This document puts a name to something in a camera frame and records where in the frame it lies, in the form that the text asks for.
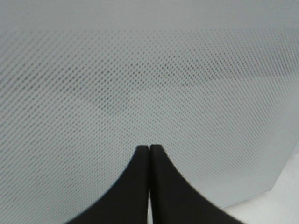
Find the black curved piece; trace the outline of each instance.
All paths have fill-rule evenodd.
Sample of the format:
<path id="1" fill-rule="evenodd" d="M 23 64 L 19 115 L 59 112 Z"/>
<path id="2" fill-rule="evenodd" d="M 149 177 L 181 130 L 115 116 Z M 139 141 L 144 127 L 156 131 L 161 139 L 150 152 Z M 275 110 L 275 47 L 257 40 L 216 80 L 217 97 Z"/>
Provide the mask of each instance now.
<path id="1" fill-rule="evenodd" d="M 149 156 L 154 224 L 241 224 L 191 187 L 161 145 L 152 145 Z"/>
<path id="2" fill-rule="evenodd" d="M 110 190 L 68 224 L 146 224 L 148 171 L 149 148 L 138 146 Z"/>

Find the dotted pattern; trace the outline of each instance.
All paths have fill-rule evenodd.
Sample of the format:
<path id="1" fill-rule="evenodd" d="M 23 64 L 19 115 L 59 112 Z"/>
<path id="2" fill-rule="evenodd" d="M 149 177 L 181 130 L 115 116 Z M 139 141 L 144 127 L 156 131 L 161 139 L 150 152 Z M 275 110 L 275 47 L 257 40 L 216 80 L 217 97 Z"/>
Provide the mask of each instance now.
<path id="1" fill-rule="evenodd" d="M 0 223 L 66 222 L 139 144 L 196 189 L 258 172 L 298 71 L 292 29 L 2 33 Z"/>

